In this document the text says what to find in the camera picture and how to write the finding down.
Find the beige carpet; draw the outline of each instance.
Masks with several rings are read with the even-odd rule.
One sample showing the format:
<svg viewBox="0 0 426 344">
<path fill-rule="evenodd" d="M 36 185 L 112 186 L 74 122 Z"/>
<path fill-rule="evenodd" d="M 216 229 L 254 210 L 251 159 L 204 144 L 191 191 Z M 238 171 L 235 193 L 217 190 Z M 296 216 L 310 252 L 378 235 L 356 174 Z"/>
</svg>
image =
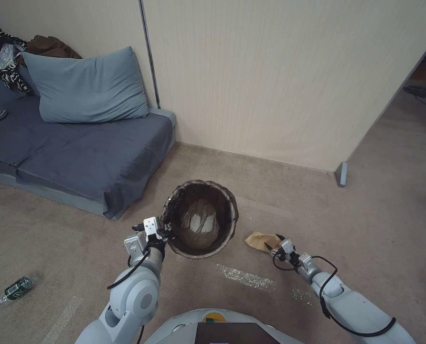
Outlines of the beige carpet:
<svg viewBox="0 0 426 344">
<path fill-rule="evenodd" d="M 351 343 L 297 274 L 275 269 L 270 255 L 244 243 L 259 230 L 289 236 L 300 252 L 333 261 L 349 287 L 426 343 L 426 107 L 407 94 L 355 152 L 344 189 L 331 173 L 181 144 L 117 222 L 0 185 L 0 292 L 25 272 L 44 274 L 33 292 L 0 311 L 0 343 L 74 342 L 126 268 L 123 239 L 131 225 L 159 215 L 189 179 L 214 180 L 235 194 L 236 234 L 206 260 L 167 248 L 159 310 L 144 338 L 174 315 L 217 307 L 306 343 Z M 226 278 L 227 268 L 273 282 L 253 288 Z"/>
</svg>

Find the wall panel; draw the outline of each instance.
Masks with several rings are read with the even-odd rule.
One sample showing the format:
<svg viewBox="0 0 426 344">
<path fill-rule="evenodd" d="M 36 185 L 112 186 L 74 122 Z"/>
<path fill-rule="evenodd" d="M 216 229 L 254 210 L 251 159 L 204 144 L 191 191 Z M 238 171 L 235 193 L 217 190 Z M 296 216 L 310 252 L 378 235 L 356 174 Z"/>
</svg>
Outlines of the wall panel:
<svg viewBox="0 0 426 344">
<path fill-rule="evenodd" d="M 426 1 L 144 4 L 178 140 L 329 171 L 426 50 Z"/>
</svg>

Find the plastic bottle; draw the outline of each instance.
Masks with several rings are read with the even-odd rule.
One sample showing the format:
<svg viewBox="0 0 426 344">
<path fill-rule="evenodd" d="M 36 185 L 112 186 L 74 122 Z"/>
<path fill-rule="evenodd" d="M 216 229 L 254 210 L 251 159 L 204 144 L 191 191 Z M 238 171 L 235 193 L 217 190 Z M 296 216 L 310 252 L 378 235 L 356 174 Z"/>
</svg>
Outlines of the plastic bottle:
<svg viewBox="0 0 426 344">
<path fill-rule="evenodd" d="M 4 293 L 0 296 L 0 308 L 6 307 L 13 303 L 21 296 L 29 292 L 39 281 L 41 275 L 39 273 L 33 273 L 25 275 L 22 278 L 15 281 L 9 287 L 4 290 Z"/>
</svg>

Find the green bottle label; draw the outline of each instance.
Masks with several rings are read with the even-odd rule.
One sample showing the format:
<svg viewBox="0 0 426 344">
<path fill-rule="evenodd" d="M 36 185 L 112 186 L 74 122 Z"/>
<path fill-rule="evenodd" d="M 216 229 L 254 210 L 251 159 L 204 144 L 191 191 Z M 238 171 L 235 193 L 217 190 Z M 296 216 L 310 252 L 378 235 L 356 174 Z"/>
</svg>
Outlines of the green bottle label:
<svg viewBox="0 0 426 344">
<path fill-rule="evenodd" d="M 11 284 L 9 287 L 6 288 L 4 291 L 4 294 L 6 297 L 10 300 L 17 300 L 20 296 L 28 292 L 28 289 L 25 289 L 21 285 L 21 279 L 15 282 L 14 284 Z"/>
</svg>

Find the brown paper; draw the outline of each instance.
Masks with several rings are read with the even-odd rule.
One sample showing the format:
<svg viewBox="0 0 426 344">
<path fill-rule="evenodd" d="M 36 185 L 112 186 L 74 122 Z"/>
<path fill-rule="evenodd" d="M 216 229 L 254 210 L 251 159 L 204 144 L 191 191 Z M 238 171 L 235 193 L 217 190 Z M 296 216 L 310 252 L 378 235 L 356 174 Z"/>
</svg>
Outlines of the brown paper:
<svg viewBox="0 0 426 344">
<path fill-rule="evenodd" d="M 260 232 L 254 232 L 245 239 L 245 242 L 249 246 L 264 252 L 269 251 L 264 243 L 267 243 L 274 249 L 278 249 L 280 247 L 280 241 L 281 240 L 275 234 L 262 234 Z"/>
</svg>

